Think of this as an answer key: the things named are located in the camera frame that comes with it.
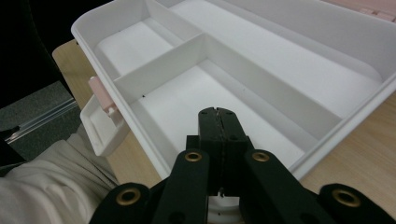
gray carpet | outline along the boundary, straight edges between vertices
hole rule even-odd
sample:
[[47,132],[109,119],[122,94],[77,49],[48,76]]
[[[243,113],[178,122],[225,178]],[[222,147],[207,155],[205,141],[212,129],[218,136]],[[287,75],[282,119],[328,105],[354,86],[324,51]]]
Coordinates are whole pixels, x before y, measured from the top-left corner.
[[55,82],[12,105],[1,108],[0,130],[29,123],[43,115],[49,117],[39,125],[34,125],[35,127],[22,137],[9,143],[24,159],[30,161],[54,142],[67,139],[77,130],[81,123],[77,104],[69,104],[61,113],[52,114],[53,108],[63,105],[64,102],[75,101],[61,82]]

pink latch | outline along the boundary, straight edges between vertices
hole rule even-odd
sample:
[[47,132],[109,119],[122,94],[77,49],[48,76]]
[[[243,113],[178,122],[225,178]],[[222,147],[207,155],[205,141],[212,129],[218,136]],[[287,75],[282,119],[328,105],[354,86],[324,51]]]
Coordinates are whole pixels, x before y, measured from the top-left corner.
[[100,106],[109,116],[118,110],[99,77],[91,77],[88,83]]

table surface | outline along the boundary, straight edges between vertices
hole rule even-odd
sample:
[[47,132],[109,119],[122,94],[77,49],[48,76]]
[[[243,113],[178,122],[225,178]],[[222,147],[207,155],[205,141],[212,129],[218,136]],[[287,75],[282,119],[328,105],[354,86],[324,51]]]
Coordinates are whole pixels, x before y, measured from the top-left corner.
[[[90,62],[76,40],[61,45],[52,56],[83,108],[92,97],[88,80],[96,76]],[[161,180],[132,132],[107,160],[121,184],[150,188]],[[300,182],[316,193],[327,184],[348,185],[396,218],[396,92]]]

brass insert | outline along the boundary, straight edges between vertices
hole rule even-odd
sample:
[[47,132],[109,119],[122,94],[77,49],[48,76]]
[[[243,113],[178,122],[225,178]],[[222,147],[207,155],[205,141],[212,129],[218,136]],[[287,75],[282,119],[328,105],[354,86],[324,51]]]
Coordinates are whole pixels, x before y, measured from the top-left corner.
[[200,161],[202,158],[202,155],[199,154],[198,152],[189,152],[186,154],[186,156],[184,156],[184,158],[187,161]]
[[361,200],[355,194],[344,190],[344,189],[334,189],[332,191],[332,196],[334,199],[349,207],[359,207],[361,206]]
[[123,189],[117,195],[117,203],[122,206],[131,205],[140,199],[140,190],[137,188]]
[[255,152],[252,154],[252,157],[256,161],[269,161],[270,160],[270,157],[263,152]]

white plastic tray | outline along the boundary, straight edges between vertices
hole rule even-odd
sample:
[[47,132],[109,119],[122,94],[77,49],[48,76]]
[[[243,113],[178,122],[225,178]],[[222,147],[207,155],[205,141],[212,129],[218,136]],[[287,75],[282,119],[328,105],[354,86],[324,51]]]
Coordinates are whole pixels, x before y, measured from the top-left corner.
[[320,1],[116,0],[72,33],[162,178],[204,108],[301,178],[396,90],[395,24]]

